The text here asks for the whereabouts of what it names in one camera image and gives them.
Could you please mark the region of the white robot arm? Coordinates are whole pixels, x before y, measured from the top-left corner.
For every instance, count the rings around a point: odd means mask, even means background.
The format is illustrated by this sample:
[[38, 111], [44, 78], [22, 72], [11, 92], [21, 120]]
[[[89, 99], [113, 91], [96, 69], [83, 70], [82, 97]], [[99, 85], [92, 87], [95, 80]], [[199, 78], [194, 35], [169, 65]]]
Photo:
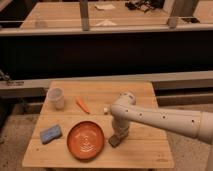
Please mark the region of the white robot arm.
[[130, 92], [122, 93], [111, 104], [110, 111], [113, 116], [112, 126], [119, 138], [128, 134], [130, 122], [136, 122], [207, 144], [213, 143], [213, 113], [210, 112], [140, 107]]

